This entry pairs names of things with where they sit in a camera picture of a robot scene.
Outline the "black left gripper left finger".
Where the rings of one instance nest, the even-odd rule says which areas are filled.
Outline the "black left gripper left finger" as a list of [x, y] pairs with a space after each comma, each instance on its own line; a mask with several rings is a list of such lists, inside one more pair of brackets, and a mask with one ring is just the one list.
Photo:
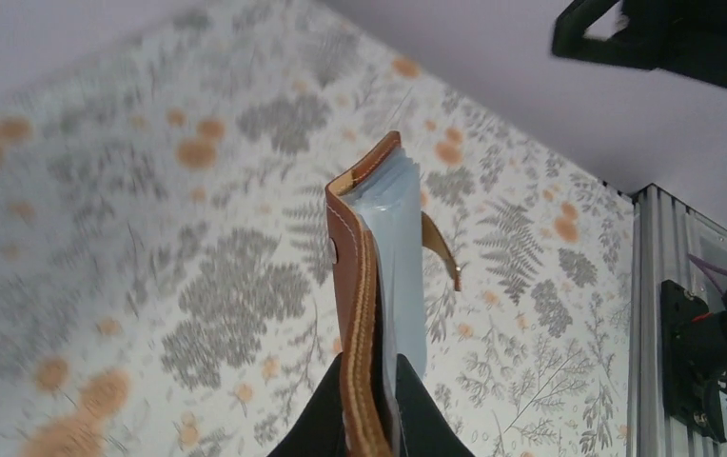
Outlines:
[[305, 409], [268, 457], [344, 457], [346, 444], [338, 354]]

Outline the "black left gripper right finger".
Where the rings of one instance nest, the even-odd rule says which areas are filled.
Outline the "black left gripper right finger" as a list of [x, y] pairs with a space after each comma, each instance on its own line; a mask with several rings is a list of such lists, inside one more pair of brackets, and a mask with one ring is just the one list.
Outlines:
[[397, 356], [396, 400], [400, 411], [401, 457], [473, 457], [444, 419], [408, 359]]

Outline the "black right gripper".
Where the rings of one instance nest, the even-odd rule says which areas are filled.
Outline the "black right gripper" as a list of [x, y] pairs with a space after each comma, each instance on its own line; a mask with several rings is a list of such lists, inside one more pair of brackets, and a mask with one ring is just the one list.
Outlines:
[[[606, 38], [589, 34], [617, 4], [619, 29]], [[576, 0], [555, 22], [551, 52], [587, 63], [664, 70], [727, 89], [727, 0]]]

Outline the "brown leather card holder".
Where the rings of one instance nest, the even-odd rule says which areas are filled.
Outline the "brown leather card holder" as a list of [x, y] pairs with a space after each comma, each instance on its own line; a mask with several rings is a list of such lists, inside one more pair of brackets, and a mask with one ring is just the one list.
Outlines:
[[400, 456], [397, 356], [408, 359], [423, 384], [428, 366], [423, 257], [440, 258], [454, 290], [461, 289], [462, 270], [422, 210], [419, 167], [396, 131], [332, 179], [325, 201], [343, 339], [346, 452]]

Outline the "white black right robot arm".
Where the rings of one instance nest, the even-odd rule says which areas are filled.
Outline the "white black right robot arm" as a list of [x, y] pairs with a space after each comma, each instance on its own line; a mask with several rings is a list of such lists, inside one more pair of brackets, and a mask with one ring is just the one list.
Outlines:
[[[727, 1], [624, 1], [626, 26], [606, 39], [586, 32], [611, 1], [574, 1], [557, 18], [557, 57], [639, 70], [666, 70], [727, 89]], [[688, 314], [661, 299], [664, 386], [667, 393], [702, 395], [727, 384], [727, 289], [719, 312]]]

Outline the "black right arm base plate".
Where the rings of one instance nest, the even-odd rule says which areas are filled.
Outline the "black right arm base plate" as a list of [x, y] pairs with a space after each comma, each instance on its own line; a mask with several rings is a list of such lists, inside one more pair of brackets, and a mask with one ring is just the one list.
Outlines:
[[727, 312], [673, 280], [660, 284], [663, 406], [668, 416], [717, 443], [726, 441], [718, 380], [727, 370]]

